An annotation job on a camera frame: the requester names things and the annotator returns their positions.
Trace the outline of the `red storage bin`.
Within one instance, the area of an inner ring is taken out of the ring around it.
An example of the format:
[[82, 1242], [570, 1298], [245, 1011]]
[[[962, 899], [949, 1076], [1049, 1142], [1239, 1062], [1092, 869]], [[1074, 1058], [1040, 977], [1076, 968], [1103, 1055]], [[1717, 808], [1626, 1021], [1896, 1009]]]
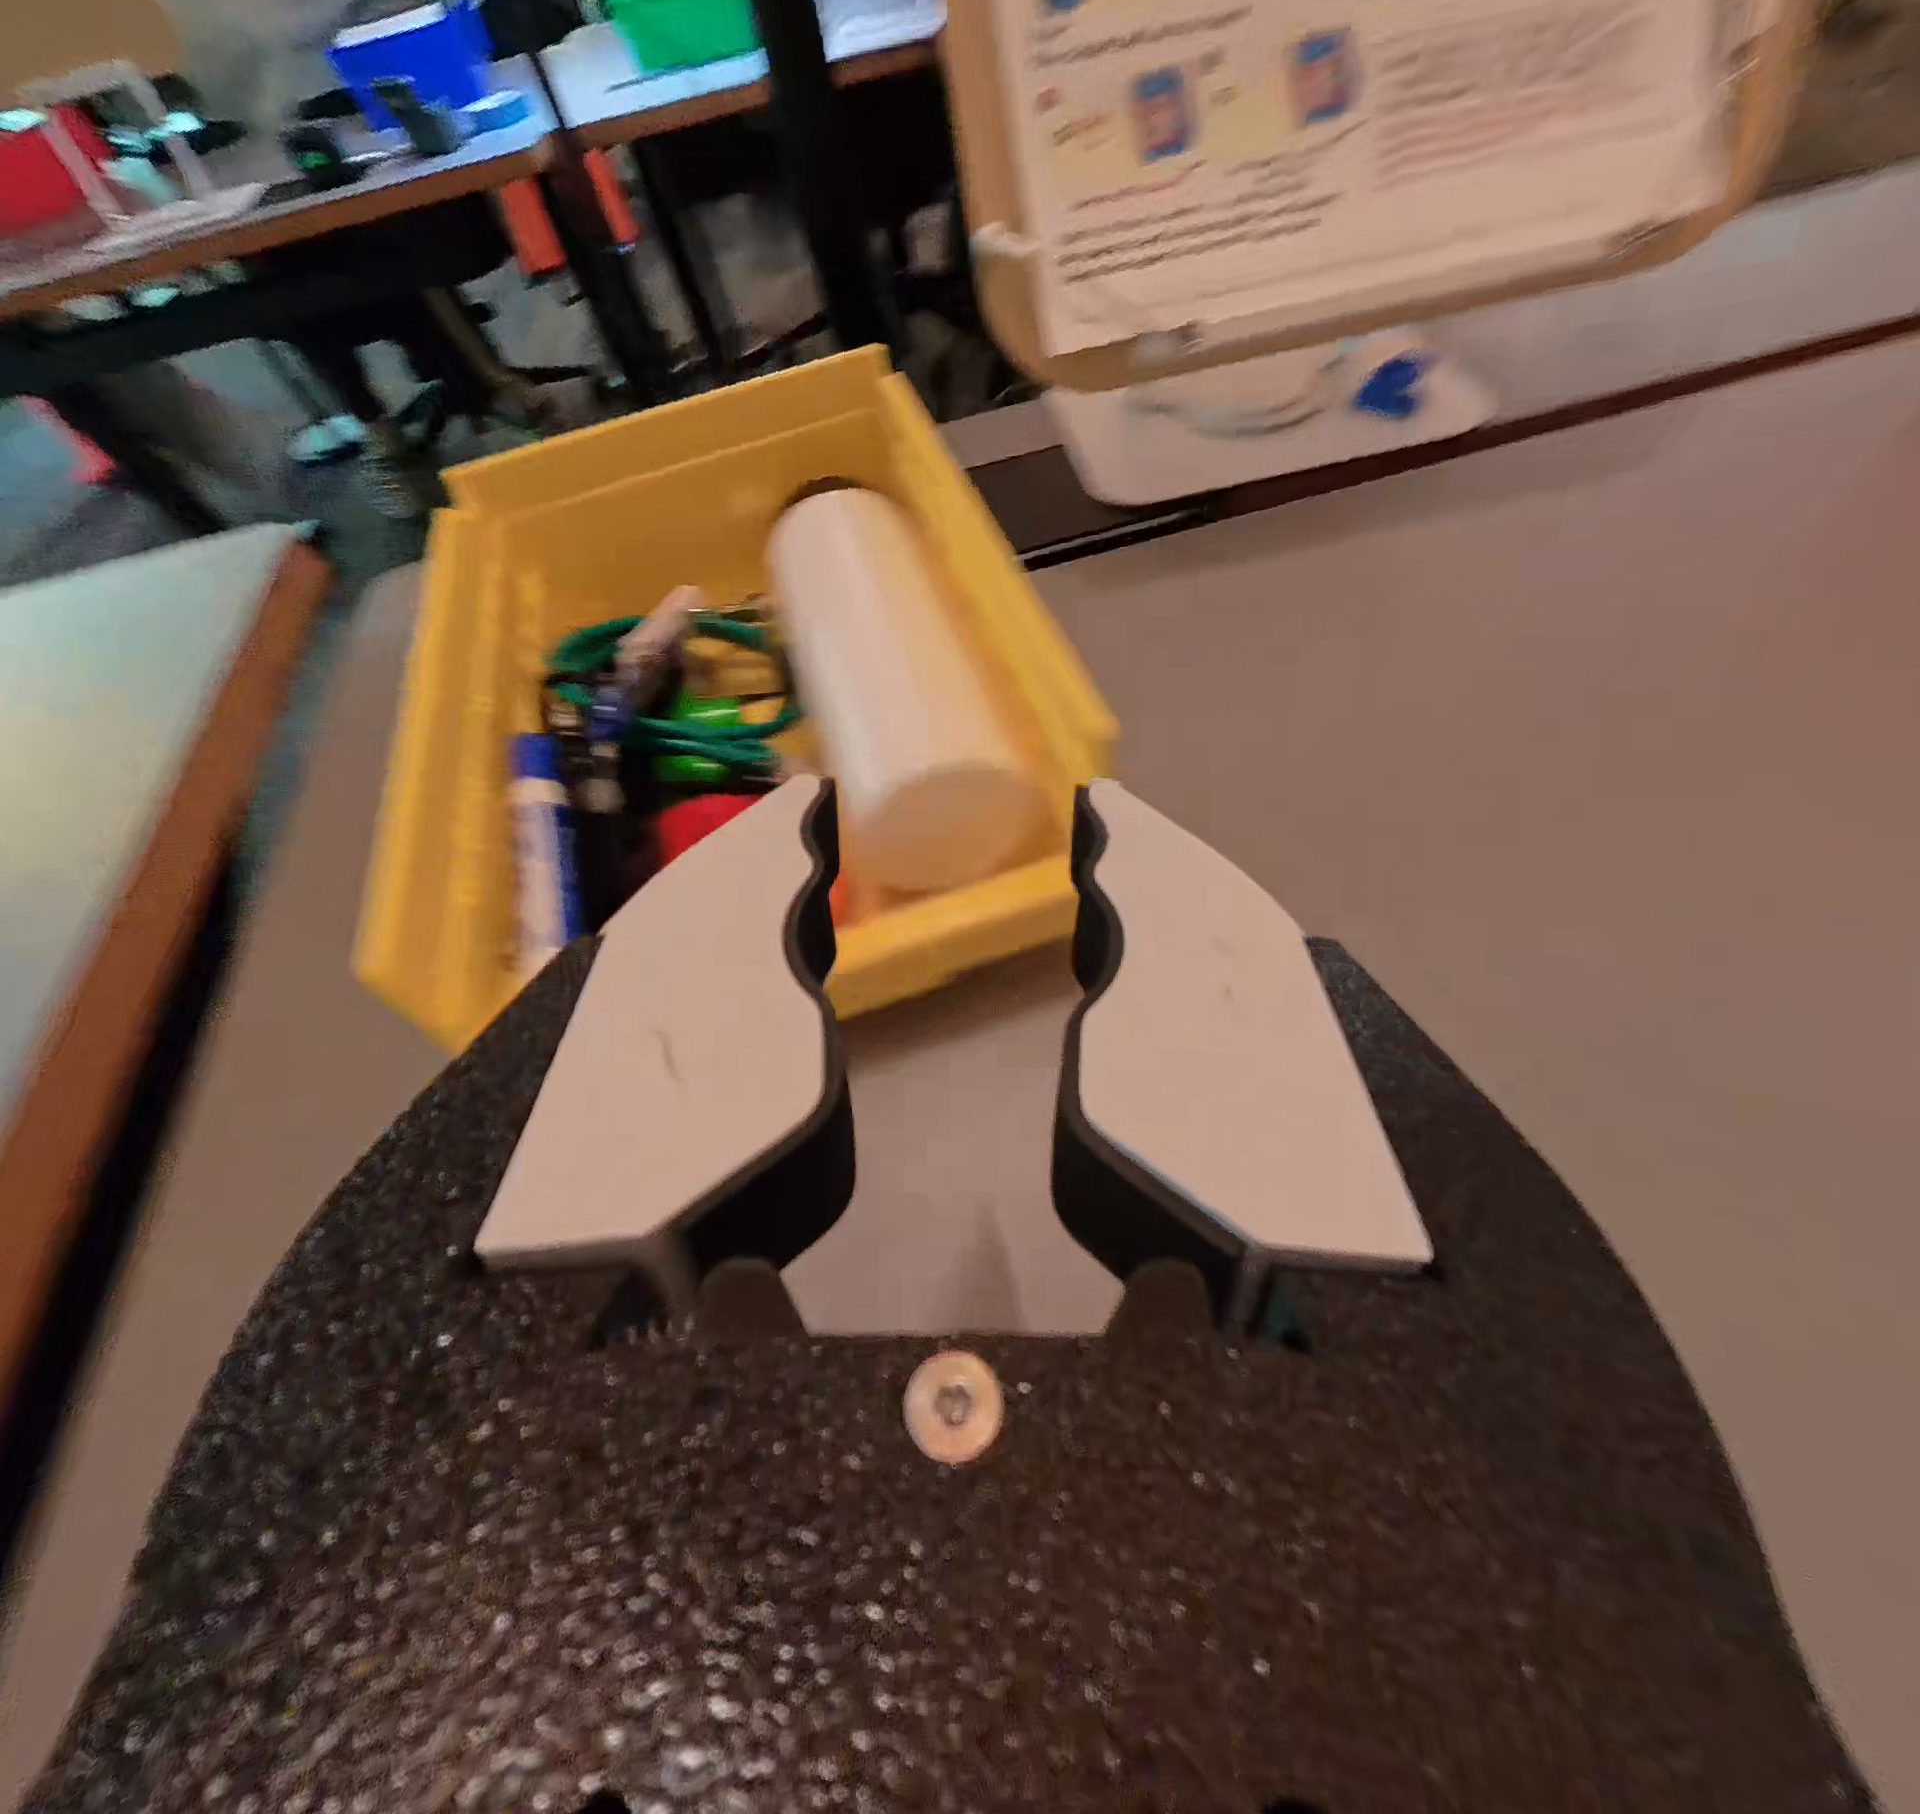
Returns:
[[28, 107], [3, 110], [3, 242], [54, 242], [60, 236], [93, 238], [105, 221], [85, 186], [67, 169], [48, 124], [60, 124], [67, 142], [88, 165], [93, 184], [103, 186], [101, 165], [110, 142], [88, 110], [60, 101], [52, 115]]

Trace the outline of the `clear round dish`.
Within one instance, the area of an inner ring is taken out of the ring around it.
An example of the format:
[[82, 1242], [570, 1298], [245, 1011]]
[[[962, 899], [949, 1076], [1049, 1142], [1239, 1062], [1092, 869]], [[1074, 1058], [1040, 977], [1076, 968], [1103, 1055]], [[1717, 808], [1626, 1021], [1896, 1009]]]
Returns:
[[1141, 381], [1131, 405], [1211, 438], [1284, 434], [1342, 400], [1347, 360], [1347, 341], [1287, 349]]

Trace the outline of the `background desk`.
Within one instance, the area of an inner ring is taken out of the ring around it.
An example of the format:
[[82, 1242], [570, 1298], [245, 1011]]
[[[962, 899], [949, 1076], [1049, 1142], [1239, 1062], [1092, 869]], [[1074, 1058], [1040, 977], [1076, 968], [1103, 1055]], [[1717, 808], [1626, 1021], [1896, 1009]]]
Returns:
[[[828, 72], [843, 90], [939, 65], [945, 24], [909, 15], [873, 17], [868, 33], [829, 35]], [[561, 122], [588, 147], [615, 147], [708, 120], [767, 108], [774, 99], [766, 49], [707, 65], [645, 71], [608, 23], [584, 24], [550, 49], [540, 68], [561, 105]]]
[[559, 151], [559, 116], [538, 65], [526, 54], [497, 60], [491, 88], [523, 97], [525, 115], [472, 135], [443, 156], [386, 147], [357, 182], [322, 194], [268, 204], [250, 187], [218, 190], [212, 216], [162, 209], [94, 242], [39, 249], [3, 272], [3, 317], [54, 310], [85, 295], [130, 291], [177, 277], [203, 264], [230, 264], [291, 242], [348, 232], [401, 213], [440, 207], [468, 194], [494, 194], [540, 176]]

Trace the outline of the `blue storage bin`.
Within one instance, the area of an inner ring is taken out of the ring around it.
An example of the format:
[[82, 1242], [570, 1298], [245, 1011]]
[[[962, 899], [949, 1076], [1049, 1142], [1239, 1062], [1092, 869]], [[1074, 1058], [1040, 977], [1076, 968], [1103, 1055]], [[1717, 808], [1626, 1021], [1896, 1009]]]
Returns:
[[427, 2], [380, 20], [352, 24], [324, 47], [339, 82], [376, 131], [400, 120], [374, 83], [404, 78], [427, 105], [468, 107], [491, 90], [491, 41], [475, 2]]

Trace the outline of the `red plastic piece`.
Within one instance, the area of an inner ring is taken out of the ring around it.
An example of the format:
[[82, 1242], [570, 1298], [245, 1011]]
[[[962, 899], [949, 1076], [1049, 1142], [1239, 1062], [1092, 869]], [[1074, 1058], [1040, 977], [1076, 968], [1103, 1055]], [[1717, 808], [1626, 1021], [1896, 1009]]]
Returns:
[[704, 790], [660, 807], [650, 826], [657, 869], [685, 856], [760, 797], [756, 790]]

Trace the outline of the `white stand base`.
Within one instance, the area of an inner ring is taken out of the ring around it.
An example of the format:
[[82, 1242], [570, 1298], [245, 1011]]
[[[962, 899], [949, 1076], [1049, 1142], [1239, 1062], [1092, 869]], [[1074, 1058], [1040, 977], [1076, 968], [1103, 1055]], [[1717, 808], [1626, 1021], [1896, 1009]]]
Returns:
[[[1165, 505], [1251, 482], [1300, 479], [1356, 459], [1422, 453], [1495, 422], [1498, 396], [1467, 361], [1431, 335], [1400, 328], [1351, 343], [1342, 400], [1310, 422], [1259, 438], [1211, 438], [1131, 405], [1133, 386], [1053, 386], [1045, 405], [1081, 488], [1103, 505]], [[1418, 416], [1388, 424], [1358, 416], [1351, 395], [1381, 360], [1411, 349], [1431, 354]]]

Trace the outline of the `yellow bin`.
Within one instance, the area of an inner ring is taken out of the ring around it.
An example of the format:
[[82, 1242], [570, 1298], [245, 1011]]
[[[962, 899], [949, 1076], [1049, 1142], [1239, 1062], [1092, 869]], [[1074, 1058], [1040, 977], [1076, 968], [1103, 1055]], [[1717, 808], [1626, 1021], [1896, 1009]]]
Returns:
[[551, 650], [676, 585], [762, 596], [777, 505], [829, 479], [920, 521], [942, 605], [1045, 794], [1033, 854], [990, 880], [890, 903], [858, 883], [835, 1009], [915, 1001], [1073, 931], [1074, 790], [1114, 768], [1121, 724], [909, 378], [864, 346], [446, 473], [353, 953], [372, 994], [454, 1052], [517, 997], [511, 755], [540, 726]]

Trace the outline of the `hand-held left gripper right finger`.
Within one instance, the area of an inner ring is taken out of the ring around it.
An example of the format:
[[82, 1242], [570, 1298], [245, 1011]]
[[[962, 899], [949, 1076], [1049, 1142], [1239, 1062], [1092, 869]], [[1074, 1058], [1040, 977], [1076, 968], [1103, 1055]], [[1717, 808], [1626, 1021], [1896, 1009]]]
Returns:
[[1431, 1234], [1310, 942], [1224, 854], [1116, 780], [1076, 791], [1079, 907], [1051, 1198], [1124, 1287], [1186, 1270], [1215, 1321], [1287, 1277], [1418, 1277]]

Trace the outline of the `wooden instruction board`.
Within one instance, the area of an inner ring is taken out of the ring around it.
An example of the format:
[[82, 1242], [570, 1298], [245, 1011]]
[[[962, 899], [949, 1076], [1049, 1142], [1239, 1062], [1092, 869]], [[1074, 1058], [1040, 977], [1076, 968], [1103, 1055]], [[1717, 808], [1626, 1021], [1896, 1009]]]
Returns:
[[1816, 0], [945, 2], [988, 331], [1112, 391], [1681, 258]]

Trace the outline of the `white cylinder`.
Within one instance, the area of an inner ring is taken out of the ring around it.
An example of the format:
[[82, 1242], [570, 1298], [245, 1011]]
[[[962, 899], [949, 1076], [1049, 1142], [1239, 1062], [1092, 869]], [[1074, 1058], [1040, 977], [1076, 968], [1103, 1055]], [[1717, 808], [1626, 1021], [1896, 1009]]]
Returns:
[[1042, 790], [917, 521], [879, 490], [795, 497], [767, 541], [784, 647], [843, 834], [878, 889], [933, 896], [1013, 866]]

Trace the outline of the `blue Expo marker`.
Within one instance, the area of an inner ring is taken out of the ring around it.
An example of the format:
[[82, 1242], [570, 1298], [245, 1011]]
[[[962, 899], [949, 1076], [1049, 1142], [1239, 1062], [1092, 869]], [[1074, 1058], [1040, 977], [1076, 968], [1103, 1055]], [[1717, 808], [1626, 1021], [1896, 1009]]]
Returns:
[[517, 843], [517, 966], [523, 980], [585, 933], [585, 903], [562, 751], [544, 732], [519, 733], [511, 749]]

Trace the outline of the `green storage bin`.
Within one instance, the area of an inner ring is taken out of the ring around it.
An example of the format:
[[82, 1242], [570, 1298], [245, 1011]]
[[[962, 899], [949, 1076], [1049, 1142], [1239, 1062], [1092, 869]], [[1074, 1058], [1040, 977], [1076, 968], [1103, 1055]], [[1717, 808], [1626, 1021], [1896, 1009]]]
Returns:
[[642, 72], [679, 72], [762, 49], [753, 0], [601, 0]]

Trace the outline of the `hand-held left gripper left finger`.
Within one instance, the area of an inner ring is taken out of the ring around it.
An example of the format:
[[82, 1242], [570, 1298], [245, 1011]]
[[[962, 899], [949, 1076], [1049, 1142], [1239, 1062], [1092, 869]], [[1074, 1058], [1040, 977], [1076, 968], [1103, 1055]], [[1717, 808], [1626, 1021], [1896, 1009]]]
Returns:
[[795, 774], [608, 919], [476, 1230], [487, 1270], [628, 1268], [688, 1304], [719, 1267], [782, 1270], [843, 1221], [841, 865], [835, 782]]

